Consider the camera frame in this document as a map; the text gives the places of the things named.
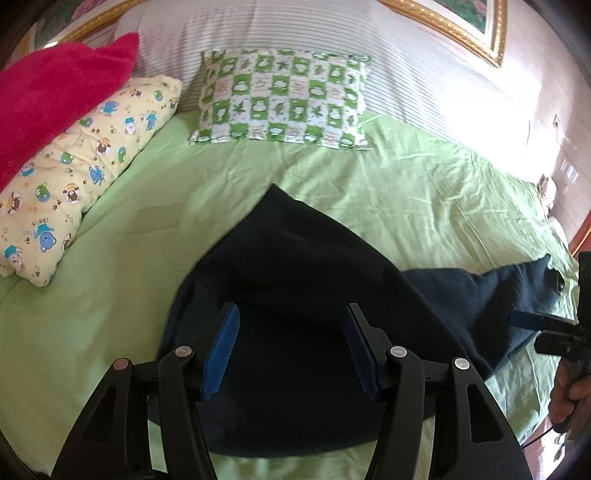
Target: metal screw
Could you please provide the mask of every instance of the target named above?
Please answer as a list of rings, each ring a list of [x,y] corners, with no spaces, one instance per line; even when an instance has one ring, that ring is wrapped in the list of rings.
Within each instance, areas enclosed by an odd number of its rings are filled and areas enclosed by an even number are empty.
[[[129,360],[126,358],[119,358],[113,362],[113,368],[115,370],[125,370],[129,365]]]
[[[191,355],[191,353],[193,353],[193,351],[191,350],[191,347],[189,347],[187,345],[180,346],[174,351],[174,354],[176,356],[179,356],[180,358],[183,358],[185,356],[189,356],[189,355]]]
[[[390,353],[397,358],[404,358],[408,352],[403,346],[393,346]]]
[[[454,362],[455,366],[458,367],[460,370],[468,370],[470,368],[470,362],[465,358],[456,358]]]

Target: black cable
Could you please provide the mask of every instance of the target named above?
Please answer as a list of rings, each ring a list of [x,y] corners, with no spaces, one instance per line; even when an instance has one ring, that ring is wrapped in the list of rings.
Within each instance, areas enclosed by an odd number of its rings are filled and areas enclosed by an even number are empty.
[[[535,442],[537,442],[537,441],[538,441],[540,438],[542,438],[544,435],[546,435],[547,433],[550,433],[550,432],[551,432],[551,430],[552,430],[553,428],[554,428],[554,427],[550,427],[550,428],[549,428],[548,430],[546,430],[546,431],[545,431],[545,432],[544,432],[542,435],[539,435],[538,437],[536,437],[535,439],[533,439],[531,442],[527,442],[525,445],[523,445],[523,446],[521,447],[521,450],[523,450],[523,449],[525,449],[525,448],[529,447],[529,446],[530,446],[532,443],[535,443]]]

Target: red fleece blanket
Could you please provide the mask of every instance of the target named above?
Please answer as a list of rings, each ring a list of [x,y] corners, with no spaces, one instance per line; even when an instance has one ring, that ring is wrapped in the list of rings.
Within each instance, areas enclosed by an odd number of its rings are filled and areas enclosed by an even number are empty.
[[[0,72],[0,192],[33,155],[125,84],[138,44],[137,33],[96,50],[64,43]]]

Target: human hand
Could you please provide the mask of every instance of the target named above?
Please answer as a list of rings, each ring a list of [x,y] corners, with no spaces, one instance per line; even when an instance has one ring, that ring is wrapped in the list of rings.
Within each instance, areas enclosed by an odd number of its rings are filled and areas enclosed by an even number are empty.
[[[554,424],[564,422],[573,412],[574,400],[580,400],[587,395],[591,395],[591,376],[575,382],[567,395],[566,384],[568,380],[569,372],[564,364],[564,360],[561,360],[556,370],[556,376],[554,377],[554,388],[550,393],[550,406],[548,407],[550,421]]]

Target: green bed sheet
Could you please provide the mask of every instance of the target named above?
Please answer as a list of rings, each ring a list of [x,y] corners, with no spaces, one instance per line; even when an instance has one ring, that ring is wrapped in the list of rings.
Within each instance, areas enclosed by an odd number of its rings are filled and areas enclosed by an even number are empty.
[[[366,113],[370,151],[240,141],[189,146],[195,112],[176,115],[86,214],[50,286],[0,280],[0,429],[51,471],[112,361],[154,358],[193,264],[277,183],[338,220],[399,269],[482,273],[551,254],[566,279],[556,313],[573,317],[577,265],[533,184],[456,144]],[[521,440],[546,415],[556,360],[531,345],[487,382]],[[417,477],[428,471],[432,423]],[[154,464],[164,467],[157,427]],[[219,478],[363,478],[374,444],[305,458],[212,455]]]

